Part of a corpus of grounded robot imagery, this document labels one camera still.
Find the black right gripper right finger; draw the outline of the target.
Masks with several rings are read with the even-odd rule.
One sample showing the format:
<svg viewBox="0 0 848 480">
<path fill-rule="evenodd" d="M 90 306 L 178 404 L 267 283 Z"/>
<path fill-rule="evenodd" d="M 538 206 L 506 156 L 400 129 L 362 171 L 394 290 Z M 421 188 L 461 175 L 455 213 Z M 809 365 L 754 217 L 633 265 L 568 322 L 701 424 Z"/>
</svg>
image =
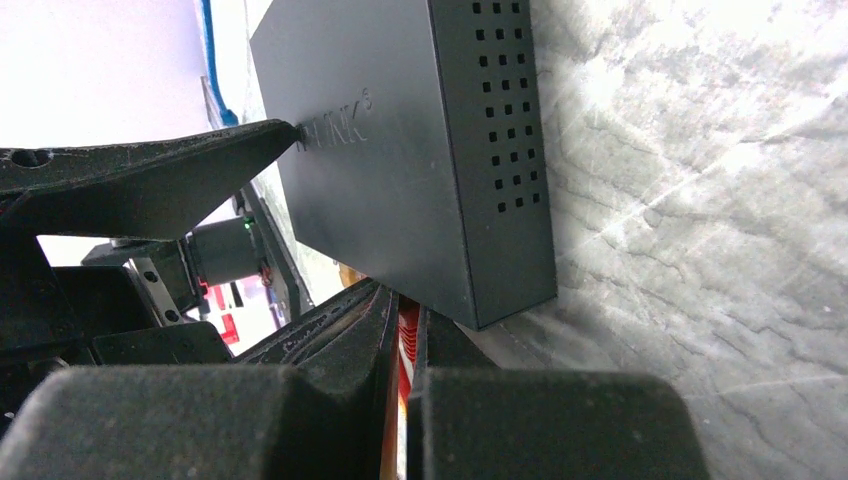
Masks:
<svg viewBox="0 0 848 480">
<path fill-rule="evenodd" d="M 705 479 L 687 406 L 666 382 L 498 367 L 421 308 L 407 403 L 411 479 Z"/>
</svg>

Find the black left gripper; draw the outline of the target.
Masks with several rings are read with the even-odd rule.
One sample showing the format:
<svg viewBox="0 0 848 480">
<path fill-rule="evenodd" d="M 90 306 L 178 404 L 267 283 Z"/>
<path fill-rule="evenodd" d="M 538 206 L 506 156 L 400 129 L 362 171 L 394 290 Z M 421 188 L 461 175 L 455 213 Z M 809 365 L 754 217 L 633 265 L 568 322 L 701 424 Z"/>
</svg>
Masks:
<svg viewBox="0 0 848 480">
<path fill-rule="evenodd" d="M 299 138 L 271 119 L 164 141 L 2 149 L 1 428 L 59 369 L 232 358 L 214 325 L 186 314 L 202 290 L 182 242 L 105 244 L 54 267 L 33 235 L 178 239 Z"/>
</svg>

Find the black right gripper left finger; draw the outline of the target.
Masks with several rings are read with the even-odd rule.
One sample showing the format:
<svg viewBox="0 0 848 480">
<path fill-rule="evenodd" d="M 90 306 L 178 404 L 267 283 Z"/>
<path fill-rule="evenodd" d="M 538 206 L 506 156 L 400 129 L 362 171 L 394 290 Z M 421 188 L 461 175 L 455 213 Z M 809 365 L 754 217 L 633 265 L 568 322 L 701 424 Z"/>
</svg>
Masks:
<svg viewBox="0 0 848 480">
<path fill-rule="evenodd" d="M 398 296 L 365 280 L 230 364 L 73 367 L 28 397 L 5 479 L 376 479 L 394 460 Z"/>
</svg>

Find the black network switch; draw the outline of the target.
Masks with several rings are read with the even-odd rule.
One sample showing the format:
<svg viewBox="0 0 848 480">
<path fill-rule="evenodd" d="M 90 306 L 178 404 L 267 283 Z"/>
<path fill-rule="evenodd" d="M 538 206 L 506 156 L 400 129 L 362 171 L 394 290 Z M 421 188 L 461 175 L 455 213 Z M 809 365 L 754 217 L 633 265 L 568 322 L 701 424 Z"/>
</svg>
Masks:
<svg viewBox="0 0 848 480">
<path fill-rule="evenodd" d="M 468 328 L 553 298 L 526 1 L 275 1 L 251 39 L 296 239 Z"/>
</svg>

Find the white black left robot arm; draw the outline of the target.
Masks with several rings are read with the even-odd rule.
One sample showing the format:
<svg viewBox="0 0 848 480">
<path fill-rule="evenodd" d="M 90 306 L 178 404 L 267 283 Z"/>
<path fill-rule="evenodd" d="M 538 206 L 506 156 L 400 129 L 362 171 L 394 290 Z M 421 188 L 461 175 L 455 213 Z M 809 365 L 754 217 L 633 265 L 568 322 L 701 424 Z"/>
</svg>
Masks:
<svg viewBox="0 0 848 480">
<path fill-rule="evenodd" d="M 207 291 L 273 277 L 241 207 L 206 218 L 298 141 L 264 120 L 188 137 L 1 151 L 1 425 L 101 337 L 188 321 Z"/>
</svg>

